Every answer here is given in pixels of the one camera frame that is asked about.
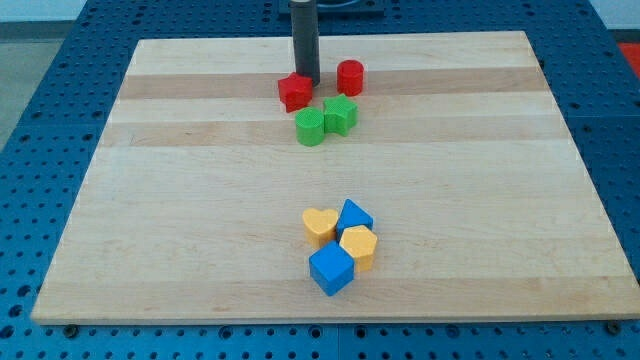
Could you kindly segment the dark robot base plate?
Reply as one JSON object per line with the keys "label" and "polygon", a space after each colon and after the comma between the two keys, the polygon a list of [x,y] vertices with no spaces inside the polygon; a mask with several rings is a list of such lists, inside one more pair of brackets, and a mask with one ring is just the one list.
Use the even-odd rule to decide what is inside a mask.
{"label": "dark robot base plate", "polygon": [[372,15],[383,16],[385,12],[385,0],[309,0],[309,1],[289,1],[279,0],[277,2],[277,13],[279,20],[291,19],[291,5],[294,5],[294,19],[303,19],[303,23],[311,21],[311,5],[314,4],[315,19],[320,20],[321,16],[355,16]]}

